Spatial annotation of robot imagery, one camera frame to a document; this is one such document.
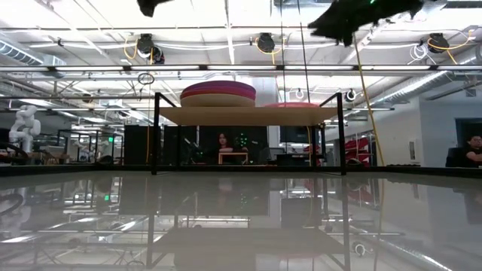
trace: round pink cushion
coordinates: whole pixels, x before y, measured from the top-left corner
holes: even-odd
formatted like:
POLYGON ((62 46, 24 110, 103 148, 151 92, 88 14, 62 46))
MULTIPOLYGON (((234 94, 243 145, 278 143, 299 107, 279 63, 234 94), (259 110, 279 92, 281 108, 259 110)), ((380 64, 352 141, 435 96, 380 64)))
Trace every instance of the round pink cushion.
POLYGON ((207 82, 202 82, 198 84, 194 84, 192 86, 186 87, 184 89, 184 92, 195 90, 201 87, 209 87, 209 88, 214 88, 214 87, 235 87, 237 89, 242 89, 242 90, 248 90, 253 93, 256 93, 256 89, 254 87, 251 87, 248 84, 244 84, 241 82, 236 82, 236 81, 207 81, 207 82))
POLYGON ((181 94, 181 99, 192 95, 209 94, 209 93, 224 93, 224 94, 238 95, 238 96, 243 96, 251 99, 256 99, 256 93, 253 93, 249 90, 236 88, 236 87, 200 87, 195 90, 190 90, 188 92, 183 91, 181 94))

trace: woman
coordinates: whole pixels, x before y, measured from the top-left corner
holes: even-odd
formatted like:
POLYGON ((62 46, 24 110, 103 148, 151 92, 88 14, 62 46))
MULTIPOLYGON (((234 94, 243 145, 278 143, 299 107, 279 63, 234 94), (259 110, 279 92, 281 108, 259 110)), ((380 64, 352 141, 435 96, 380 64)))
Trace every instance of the woman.
MULTIPOLYGON (((226 134, 224 132, 220 133, 218 136, 218 143, 219 143, 219 153, 231 153, 231 152, 248 152, 248 148, 242 147, 241 150, 234 150, 231 147, 229 141, 227 140, 226 134)), ((225 156, 223 157, 223 163, 228 164, 243 164, 245 161, 241 159, 241 157, 235 156, 225 156)))

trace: white humanoid robot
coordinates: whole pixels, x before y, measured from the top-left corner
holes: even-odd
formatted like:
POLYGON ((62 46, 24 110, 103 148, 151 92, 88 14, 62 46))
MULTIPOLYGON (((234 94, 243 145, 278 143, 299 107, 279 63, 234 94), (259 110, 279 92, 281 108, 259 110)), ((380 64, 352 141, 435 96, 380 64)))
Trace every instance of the white humanoid robot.
POLYGON ((32 152, 33 137, 40 134, 40 121, 34 118, 37 108, 34 105, 22 105, 20 110, 16 113, 17 119, 11 127, 8 137, 10 143, 20 146, 22 142, 22 149, 26 153, 32 152), (17 131, 20 127, 25 126, 22 132, 17 131))
MULTIPOLYGON (((78 140, 75 140, 73 145, 80 148, 84 153, 87 153, 87 155, 89 155, 90 158, 93 158, 95 156, 95 145, 94 144, 92 144, 90 146, 90 150, 86 145, 82 145, 78 140)), ((108 146, 107 141, 99 142, 99 144, 97 145, 97 153, 99 154, 99 156, 103 152, 103 151, 101 151, 102 148, 104 148, 105 146, 108 146)))

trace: desk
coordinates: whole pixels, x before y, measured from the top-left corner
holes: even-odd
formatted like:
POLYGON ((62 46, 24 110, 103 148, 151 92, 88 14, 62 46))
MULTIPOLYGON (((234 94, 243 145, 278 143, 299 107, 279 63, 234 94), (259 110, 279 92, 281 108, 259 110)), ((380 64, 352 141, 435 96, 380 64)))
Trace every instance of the desk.
POLYGON ((232 155, 232 156, 244 156, 246 157, 243 163, 248 161, 248 153, 219 153, 218 154, 218 165, 223 164, 223 156, 232 155))

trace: person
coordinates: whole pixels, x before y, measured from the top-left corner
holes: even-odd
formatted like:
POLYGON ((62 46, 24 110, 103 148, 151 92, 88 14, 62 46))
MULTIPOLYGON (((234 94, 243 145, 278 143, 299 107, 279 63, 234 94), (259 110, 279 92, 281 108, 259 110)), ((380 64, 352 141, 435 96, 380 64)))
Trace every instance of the person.
MULTIPOLYGON (((218 143, 219 143, 219 153, 232 153, 232 152, 248 152, 248 148, 242 147, 241 150, 235 150, 230 142, 227 140, 227 136, 224 132, 219 133, 218 136, 218 143)), ((240 159, 240 157, 233 157, 233 156, 227 156, 223 157, 223 163, 228 163, 228 164, 241 164, 243 163, 243 160, 240 159)))
POLYGON ((467 143, 468 147, 464 150, 463 167, 482 167, 482 138, 479 135, 473 135, 467 143))

